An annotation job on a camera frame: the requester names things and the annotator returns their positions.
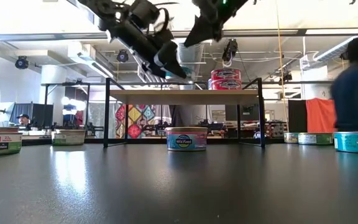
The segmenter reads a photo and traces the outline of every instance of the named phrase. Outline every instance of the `orange cloth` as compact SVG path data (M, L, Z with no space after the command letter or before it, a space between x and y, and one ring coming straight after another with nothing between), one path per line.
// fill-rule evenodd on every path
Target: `orange cloth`
M306 100L309 133L333 133L336 120L333 100Z

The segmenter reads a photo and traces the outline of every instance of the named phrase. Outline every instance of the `colorful quilt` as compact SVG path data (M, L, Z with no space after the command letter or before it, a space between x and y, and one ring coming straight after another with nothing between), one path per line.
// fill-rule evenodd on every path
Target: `colorful quilt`
M142 128L148 124L154 124L154 105L129 105L128 111L128 138L138 139L145 136ZM124 138L125 135L125 105L118 107L116 111L116 138Z

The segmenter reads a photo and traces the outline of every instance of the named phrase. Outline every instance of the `person in blue shirt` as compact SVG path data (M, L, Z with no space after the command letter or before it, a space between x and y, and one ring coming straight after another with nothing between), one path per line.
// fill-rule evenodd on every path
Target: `person in blue shirt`
M347 56L350 66L331 86L338 131L358 131L358 37L349 42Z

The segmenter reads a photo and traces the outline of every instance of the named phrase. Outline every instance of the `black table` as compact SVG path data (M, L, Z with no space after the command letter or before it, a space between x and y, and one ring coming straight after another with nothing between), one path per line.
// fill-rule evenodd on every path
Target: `black table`
M0 156L0 224L358 223L358 154L333 146L102 147Z

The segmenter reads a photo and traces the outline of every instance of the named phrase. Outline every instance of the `wooden shelf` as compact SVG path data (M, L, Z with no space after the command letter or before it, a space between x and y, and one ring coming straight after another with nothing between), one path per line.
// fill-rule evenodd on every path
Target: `wooden shelf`
M257 90L111 90L130 105L244 105L258 103Z

